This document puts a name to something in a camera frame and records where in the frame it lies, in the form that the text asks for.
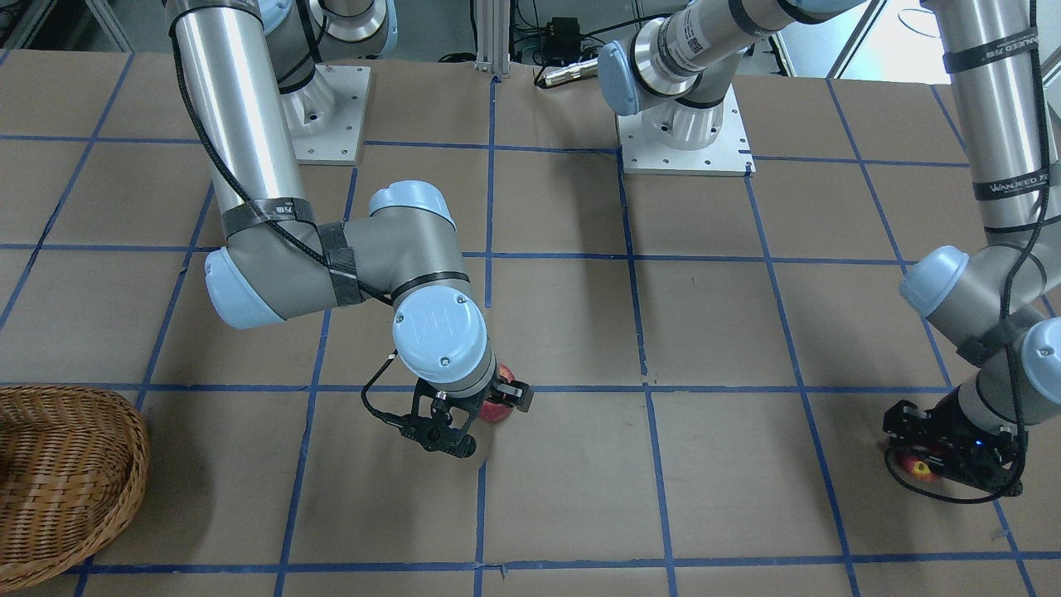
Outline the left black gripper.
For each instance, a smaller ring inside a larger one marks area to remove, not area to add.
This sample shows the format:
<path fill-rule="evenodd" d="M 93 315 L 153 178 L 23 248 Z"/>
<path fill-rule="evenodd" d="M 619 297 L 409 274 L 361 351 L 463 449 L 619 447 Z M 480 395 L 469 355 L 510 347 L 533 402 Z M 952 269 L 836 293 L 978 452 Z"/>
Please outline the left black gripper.
<path fill-rule="evenodd" d="M 1023 490 L 1015 473 L 1020 447 L 1009 426 L 997 434 L 981 431 L 962 411 L 956 391 L 936 407 L 921 410 L 912 401 L 898 401 L 883 417 L 886 449 L 912 449 L 941 478 L 977 490 Z"/>

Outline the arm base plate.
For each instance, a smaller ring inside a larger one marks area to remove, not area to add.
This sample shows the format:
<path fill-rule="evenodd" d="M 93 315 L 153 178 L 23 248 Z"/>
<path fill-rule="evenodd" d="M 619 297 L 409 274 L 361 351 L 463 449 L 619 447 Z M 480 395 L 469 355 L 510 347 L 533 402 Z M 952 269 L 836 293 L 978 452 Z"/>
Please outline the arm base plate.
<path fill-rule="evenodd" d="M 618 115 L 626 174 L 746 177 L 756 173 L 753 151 L 732 87 L 708 109 L 672 101 L 639 115 Z"/>
<path fill-rule="evenodd" d="M 300 165 L 356 166 L 371 68 L 317 65 L 308 84 L 281 95 Z"/>

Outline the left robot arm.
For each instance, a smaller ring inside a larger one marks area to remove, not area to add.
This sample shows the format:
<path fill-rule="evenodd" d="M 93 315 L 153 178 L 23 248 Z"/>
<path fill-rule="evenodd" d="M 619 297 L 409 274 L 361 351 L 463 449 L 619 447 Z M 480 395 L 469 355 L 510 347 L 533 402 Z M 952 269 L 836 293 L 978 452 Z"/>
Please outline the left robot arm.
<path fill-rule="evenodd" d="M 1059 414 L 1059 319 L 1034 301 L 1059 284 L 1059 158 L 1039 60 L 1034 1 L 926 1 L 938 23 L 986 246 L 945 245 L 899 293 L 976 373 L 940 403 L 908 400 L 883 418 L 885 466 L 945 478 L 985 501 L 1022 492 L 1030 426 Z M 747 46 L 795 22 L 829 22 L 853 1 L 690 1 L 598 51 L 615 115 L 713 109 Z"/>

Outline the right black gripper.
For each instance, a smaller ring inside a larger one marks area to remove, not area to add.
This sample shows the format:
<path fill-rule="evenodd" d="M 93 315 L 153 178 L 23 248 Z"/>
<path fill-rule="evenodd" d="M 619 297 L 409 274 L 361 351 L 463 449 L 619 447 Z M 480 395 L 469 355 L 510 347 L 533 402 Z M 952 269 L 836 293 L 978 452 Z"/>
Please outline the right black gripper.
<path fill-rule="evenodd" d="M 427 451 L 440 451 L 459 459 L 473 456 L 477 441 L 469 434 L 485 404 L 488 390 L 467 397 L 448 396 L 429 383 L 417 383 L 412 409 L 402 416 L 401 437 L 412 439 Z M 535 391 L 518 379 L 497 375 L 492 403 L 520 412 L 530 410 Z"/>

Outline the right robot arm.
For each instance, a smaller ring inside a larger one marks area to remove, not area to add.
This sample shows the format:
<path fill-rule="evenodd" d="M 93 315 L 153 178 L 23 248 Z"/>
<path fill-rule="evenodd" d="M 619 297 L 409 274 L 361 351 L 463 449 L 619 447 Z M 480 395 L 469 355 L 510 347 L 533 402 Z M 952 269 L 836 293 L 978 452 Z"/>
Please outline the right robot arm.
<path fill-rule="evenodd" d="M 394 310 L 395 349 L 417 376 L 410 412 L 378 420 L 428 451 L 474 454 L 477 417 L 528 411 L 533 389 L 497 359 L 443 194 L 421 181 L 376 192 L 365 218 L 321 223 L 299 163 L 356 156 L 370 56 L 395 33 L 386 1 L 170 1 L 182 104 L 211 163 L 225 245 L 206 284 L 236 329 L 369 299 Z"/>

